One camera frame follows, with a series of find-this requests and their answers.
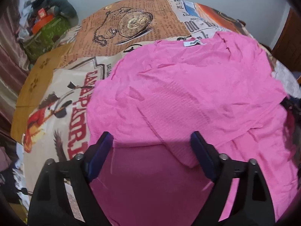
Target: orange lid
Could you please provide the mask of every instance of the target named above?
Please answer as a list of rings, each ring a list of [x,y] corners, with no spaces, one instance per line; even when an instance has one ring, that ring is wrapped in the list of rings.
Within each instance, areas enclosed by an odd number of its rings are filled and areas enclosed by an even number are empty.
[[[47,15],[45,18],[40,19],[32,28],[32,32],[35,35],[44,25],[53,19],[53,14]]]

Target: silver bolt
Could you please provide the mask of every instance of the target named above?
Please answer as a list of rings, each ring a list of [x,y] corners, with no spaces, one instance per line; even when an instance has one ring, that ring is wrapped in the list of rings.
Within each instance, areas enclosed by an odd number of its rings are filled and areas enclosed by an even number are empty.
[[[74,157],[74,159],[76,159],[78,161],[81,160],[82,158],[84,158],[83,154],[76,154],[75,157]]]
[[[255,159],[250,159],[250,162],[251,162],[252,165],[256,165],[257,164],[257,160],[255,160]]]
[[[220,154],[219,157],[224,161],[228,160],[228,158],[229,158],[226,154]]]
[[[52,158],[49,158],[49,159],[47,159],[47,160],[45,161],[45,164],[50,165],[50,164],[52,164],[53,162],[55,162],[55,160],[52,159]]]

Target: wooden door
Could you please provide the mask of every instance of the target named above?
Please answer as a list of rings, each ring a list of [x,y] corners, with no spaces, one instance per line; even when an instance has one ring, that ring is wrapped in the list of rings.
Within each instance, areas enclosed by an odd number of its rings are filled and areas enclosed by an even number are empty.
[[[301,72],[301,19],[292,9],[272,54],[289,70]]]

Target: white clothing tag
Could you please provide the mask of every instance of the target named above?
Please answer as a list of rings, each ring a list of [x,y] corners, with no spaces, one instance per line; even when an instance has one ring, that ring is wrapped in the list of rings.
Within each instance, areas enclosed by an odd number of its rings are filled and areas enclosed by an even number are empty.
[[[202,43],[199,39],[195,39],[193,41],[184,41],[183,44],[185,47],[190,47],[190,46],[196,45],[197,43],[200,45],[206,45],[206,43]]]

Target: pink fabric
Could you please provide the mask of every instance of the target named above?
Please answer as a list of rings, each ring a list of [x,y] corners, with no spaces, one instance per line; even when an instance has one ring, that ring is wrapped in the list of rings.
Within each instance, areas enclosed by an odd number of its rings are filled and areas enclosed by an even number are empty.
[[[114,143],[91,188],[113,225],[191,225],[212,188],[189,146],[196,130],[232,159],[258,160],[277,219],[296,194],[293,120],[279,105],[286,94],[265,52],[230,32],[202,42],[142,46],[95,85],[90,144],[103,131]]]

